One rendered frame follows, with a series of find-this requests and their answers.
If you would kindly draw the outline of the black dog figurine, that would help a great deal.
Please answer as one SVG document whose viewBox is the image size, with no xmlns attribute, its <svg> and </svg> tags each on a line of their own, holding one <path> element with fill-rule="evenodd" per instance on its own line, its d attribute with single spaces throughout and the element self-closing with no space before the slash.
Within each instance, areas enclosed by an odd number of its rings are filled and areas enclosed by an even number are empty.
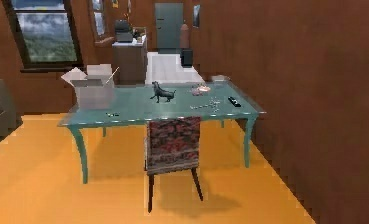
<svg viewBox="0 0 369 224">
<path fill-rule="evenodd" d="M 175 97 L 175 91 L 163 90 L 157 81 L 152 82 L 154 95 L 152 98 L 157 98 L 157 103 L 160 102 L 161 97 L 165 97 L 167 102 L 170 102 Z"/>
</svg>

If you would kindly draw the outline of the pink plate with food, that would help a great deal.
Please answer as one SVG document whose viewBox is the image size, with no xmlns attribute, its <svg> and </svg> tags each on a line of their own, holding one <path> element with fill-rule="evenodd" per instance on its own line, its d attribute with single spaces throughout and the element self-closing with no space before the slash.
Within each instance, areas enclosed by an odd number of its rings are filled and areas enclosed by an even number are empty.
<svg viewBox="0 0 369 224">
<path fill-rule="evenodd" d="M 198 85 L 191 89 L 191 93 L 193 96 L 201 96 L 204 93 L 207 93 L 211 90 L 210 87 L 204 85 Z"/>
</svg>

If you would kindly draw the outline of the framed wall picture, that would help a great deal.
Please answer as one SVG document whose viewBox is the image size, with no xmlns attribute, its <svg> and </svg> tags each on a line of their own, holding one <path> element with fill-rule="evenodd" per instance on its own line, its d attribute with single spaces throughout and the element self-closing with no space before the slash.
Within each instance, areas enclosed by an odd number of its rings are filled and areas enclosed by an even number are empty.
<svg viewBox="0 0 369 224">
<path fill-rule="evenodd" d="M 193 7 L 193 27 L 200 27 L 200 8 L 201 5 L 194 5 Z"/>
</svg>

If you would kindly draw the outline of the narrow framed window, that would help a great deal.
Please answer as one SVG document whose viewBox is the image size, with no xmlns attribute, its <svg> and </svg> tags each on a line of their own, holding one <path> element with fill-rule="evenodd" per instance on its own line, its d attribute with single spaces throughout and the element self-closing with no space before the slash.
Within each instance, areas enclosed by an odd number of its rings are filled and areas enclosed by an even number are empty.
<svg viewBox="0 0 369 224">
<path fill-rule="evenodd" d="M 105 46 L 112 40 L 109 28 L 110 0 L 88 0 L 91 25 L 96 46 Z"/>
</svg>

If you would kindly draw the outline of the dark framed window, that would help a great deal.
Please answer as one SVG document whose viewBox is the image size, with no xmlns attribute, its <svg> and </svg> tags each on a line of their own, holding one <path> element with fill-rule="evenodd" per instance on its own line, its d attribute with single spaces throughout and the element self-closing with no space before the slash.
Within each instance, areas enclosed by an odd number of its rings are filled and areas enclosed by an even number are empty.
<svg viewBox="0 0 369 224">
<path fill-rule="evenodd" d="M 24 72 L 82 67 L 72 0 L 1 0 Z"/>
</svg>

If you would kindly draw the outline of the black bin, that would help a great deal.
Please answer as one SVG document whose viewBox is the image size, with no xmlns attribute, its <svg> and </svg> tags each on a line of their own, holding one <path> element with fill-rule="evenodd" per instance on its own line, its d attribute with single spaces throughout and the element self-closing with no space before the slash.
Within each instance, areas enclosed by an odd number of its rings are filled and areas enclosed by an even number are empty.
<svg viewBox="0 0 369 224">
<path fill-rule="evenodd" d="M 189 68 L 193 65 L 193 50 L 190 48 L 183 48 L 180 54 L 181 66 Z"/>
</svg>

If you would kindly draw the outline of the black coffee machine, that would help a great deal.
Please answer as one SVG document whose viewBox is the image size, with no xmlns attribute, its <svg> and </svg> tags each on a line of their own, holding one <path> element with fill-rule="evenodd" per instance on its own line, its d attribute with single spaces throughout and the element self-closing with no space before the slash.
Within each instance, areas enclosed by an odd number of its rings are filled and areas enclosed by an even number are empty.
<svg viewBox="0 0 369 224">
<path fill-rule="evenodd" d="M 130 43 L 133 41 L 133 34 L 127 20 L 116 20 L 114 29 L 117 42 Z"/>
</svg>

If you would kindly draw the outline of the brown kitchen cabinet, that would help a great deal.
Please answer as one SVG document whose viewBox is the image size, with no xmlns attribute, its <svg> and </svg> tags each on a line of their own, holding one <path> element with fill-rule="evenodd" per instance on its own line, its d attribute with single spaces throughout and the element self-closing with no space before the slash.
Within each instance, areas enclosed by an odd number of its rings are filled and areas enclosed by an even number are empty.
<svg viewBox="0 0 369 224">
<path fill-rule="evenodd" d="M 142 35 L 130 43 L 114 42 L 112 51 L 112 66 L 117 68 L 115 84 L 144 84 L 148 65 L 147 37 Z"/>
</svg>

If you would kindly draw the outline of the teal glass table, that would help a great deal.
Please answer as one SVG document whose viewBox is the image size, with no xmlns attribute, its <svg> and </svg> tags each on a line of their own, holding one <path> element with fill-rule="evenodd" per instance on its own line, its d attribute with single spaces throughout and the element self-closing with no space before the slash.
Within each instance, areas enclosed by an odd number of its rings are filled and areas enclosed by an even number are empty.
<svg viewBox="0 0 369 224">
<path fill-rule="evenodd" d="M 255 121 L 264 110 L 242 90 L 230 81 L 208 82 L 211 90 L 201 96 L 193 96 L 193 83 L 163 83 L 161 87 L 175 91 L 175 97 L 167 102 L 152 98 L 153 87 L 146 85 L 114 88 L 114 99 L 107 109 L 80 109 L 73 106 L 69 113 L 60 121 L 61 127 L 66 127 L 74 137 L 80 156 L 82 182 L 88 182 L 88 160 L 86 147 L 81 130 L 83 128 L 103 128 L 114 126 L 144 125 L 153 120 L 167 120 L 199 116 L 202 120 L 244 119 L 244 162 L 250 163 L 249 152 L 251 133 Z M 241 107 L 234 107 L 228 97 L 235 98 Z M 106 113 L 119 113 L 118 117 L 108 117 Z"/>
</svg>

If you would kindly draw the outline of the grey room door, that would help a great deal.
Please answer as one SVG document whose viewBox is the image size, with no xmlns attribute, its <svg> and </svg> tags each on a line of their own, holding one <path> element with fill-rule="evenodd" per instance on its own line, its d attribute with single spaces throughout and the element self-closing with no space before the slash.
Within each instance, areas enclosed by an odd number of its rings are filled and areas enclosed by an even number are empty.
<svg viewBox="0 0 369 224">
<path fill-rule="evenodd" d="M 158 49 L 178 49 L 183 24 L 182 3 L 156 3 L 156 44 Z"/>
</svg>

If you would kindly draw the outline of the open grey cardboard box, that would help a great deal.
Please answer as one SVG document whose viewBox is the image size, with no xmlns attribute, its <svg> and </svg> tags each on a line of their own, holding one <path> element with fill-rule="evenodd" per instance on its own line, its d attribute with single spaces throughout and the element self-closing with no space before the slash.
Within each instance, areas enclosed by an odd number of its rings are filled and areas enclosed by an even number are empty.
<svg viewBox="0 0 369 224">
<path fill-rule="evenodd" d="M 75 67 L 61 78 L 74 88 L 80 109 L 107 109 L 114 99 L 116 72 L 110 64 L 88 65 L 85 72 Z"/>
</svg>

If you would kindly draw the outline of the red patterned chair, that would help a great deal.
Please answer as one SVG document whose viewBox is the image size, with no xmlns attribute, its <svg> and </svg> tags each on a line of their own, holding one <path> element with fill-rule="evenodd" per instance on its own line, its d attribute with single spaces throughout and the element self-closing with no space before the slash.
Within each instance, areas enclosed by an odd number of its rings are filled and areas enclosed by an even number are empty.
<svg viewBox="0 0 369 224">
<path fill-rule="evenodd" d="M 148 176 L 148 212 L 153 208 L 154 181 L 158 174 L 190 170 L 200 200 L 198 179 L 200 117 L 155 120 L 147 123 L 144 170 Z"/>
</svg>

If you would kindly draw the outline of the brown tall vase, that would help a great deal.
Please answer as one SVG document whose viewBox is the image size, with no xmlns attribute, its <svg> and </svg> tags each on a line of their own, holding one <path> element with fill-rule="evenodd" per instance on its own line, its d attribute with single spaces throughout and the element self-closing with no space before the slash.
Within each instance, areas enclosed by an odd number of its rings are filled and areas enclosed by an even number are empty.
<svg viewBox="0 0 369 224">
<path fill-rule="evenodd" d="M 180 47 L 182 49 L 188 48 L 190 46 L 190 33 L 188 26 L 183 23 L 180 28 Z"/>
</svg>

